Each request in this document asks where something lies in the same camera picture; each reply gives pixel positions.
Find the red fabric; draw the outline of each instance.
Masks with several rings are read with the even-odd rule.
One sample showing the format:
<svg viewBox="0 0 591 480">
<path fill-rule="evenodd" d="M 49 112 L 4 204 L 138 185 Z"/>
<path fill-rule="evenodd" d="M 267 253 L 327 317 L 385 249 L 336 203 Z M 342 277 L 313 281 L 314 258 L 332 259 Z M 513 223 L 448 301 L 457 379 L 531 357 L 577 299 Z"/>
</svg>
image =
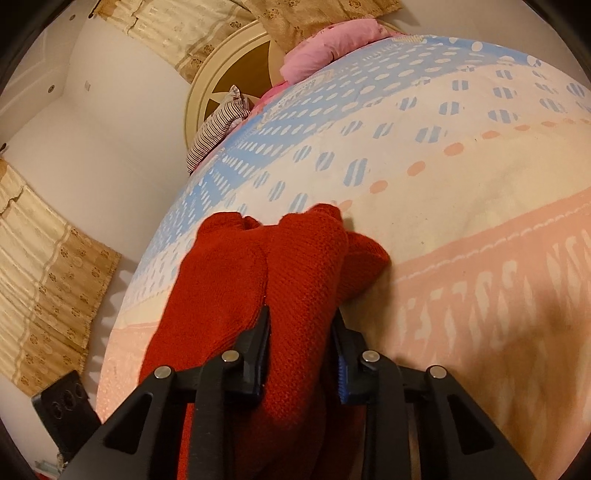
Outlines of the red fabric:
<svg viewBox="0 0 591 480">
<path fill-rule="evenodd" d="M 265 396 L 255 410 L 232 417 L 236 478 L 345 480 L 363 409 L 338 403 L 326 361 L 330 324 L 337 306 L 369 287 L 388 262 L 376 242 L 346 232 L 331 205 L 271 226 L 216 213 L 203 222 L 181 264 L 140 380 L 160 365 L 182 370 L 220 354 L 254 326 L 266 303 Z M 187 468 L 188 413 L 179 479 Z"/>
</svg>

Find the bed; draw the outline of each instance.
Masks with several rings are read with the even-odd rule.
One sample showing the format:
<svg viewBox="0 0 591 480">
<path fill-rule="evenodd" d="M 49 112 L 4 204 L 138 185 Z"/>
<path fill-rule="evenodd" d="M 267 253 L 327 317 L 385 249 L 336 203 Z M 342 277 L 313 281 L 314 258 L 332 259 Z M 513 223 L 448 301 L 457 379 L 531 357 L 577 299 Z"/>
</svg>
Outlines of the bed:
<svg viewBox="0 0 591 480">
<path fill-rule="evenodd" d="M 245 38 L 202 66 L 188 138 L 225 73 L 265 48 L 241 50 Z M 326 202 L 392 258 L 343 306 L 348 325 L 400 364 L 451 370 L 536 477 L 558 478 L 591 430 L 590 150 L 591 92 L 527 54 L 414 35 L 332 63 L 249 118 L 180 192 L 111 333 L 99 415 L 136 386 L 205 217 L 276 223 Z"/>
</svg>

